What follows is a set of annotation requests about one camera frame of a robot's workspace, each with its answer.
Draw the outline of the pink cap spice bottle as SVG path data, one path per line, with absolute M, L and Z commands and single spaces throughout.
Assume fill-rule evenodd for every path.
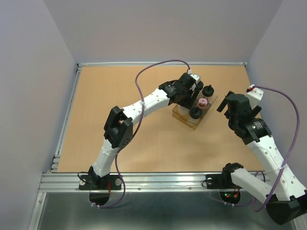
M 205 98 L 200 98 L 197 103 L 197 107 L 200 109 L 204 109 L 208 104 L 208 101 Z

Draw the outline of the green cap spice bottle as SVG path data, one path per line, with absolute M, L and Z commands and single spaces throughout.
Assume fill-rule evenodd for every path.
M 181 115 L 181 116 L 187 116 L 189 114 L 189 109 L 181 106 L 181 105 L 178 105 L 178 113 Z

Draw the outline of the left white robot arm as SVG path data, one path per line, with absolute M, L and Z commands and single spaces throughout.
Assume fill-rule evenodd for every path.
M 104 125 L 101 151 L 88 171 L 90 183 L 97 189 L 106 185 L 106 176 L 116 155 L 132 141 L 134 126 L 140 125 L 146 116 L 171 104 L 191 107 L 199 92 L 197 86 L 200 81 L 199 75 L 188 71 L 178 80 L 166 81 L 148 96 L 129 106 L 113 107 Z

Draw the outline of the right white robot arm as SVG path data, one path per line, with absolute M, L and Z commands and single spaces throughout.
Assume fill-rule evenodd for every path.
M 279 152 L 268 125 L 256 115 L 263 91 L 252 89 L 247 94 L 229 92 L 220 106 L 225 107 L 228 126 L 240 137 L 262 164 L 270 184 L 250 174 L 238 163 L 228 163 L 222 170 L 221 183 L 239 186 L 262 203 L 271 219 L 283 225 L 307 212 L 307 189 L 299 182 Z

